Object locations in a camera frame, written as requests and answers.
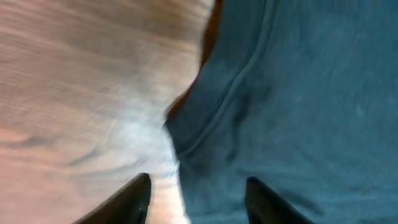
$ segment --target wood grain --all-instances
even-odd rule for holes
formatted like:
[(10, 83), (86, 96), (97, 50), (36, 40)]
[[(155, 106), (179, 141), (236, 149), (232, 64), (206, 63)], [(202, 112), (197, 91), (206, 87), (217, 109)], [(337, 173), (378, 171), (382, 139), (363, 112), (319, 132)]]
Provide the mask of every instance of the wood grain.
[(140, 172), (147, 223), (183, 223), (164, 111), (211, 0), (0, 1), (0, 223), (71, 223)]

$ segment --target dark blue fabric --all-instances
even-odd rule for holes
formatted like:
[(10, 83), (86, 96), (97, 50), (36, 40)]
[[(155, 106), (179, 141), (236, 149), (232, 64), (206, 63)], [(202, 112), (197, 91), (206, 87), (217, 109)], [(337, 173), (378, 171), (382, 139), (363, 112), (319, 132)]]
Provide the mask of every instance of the dark blue fabric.
[(227, 0), (166, 123), (196, 223), (248, 223), (256, 176), (315, 223), (398, 223), (398, 2)]

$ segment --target fabric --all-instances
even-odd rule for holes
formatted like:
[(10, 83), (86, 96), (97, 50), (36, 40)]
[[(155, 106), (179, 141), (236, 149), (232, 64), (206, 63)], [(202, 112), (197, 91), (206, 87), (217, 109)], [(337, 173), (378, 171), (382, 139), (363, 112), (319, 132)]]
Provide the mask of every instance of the fabric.
[(166, 125), (187, 215), (248, 223), (257, 177), (314, 223), (398, 223), (398, 1), (228, 0)]

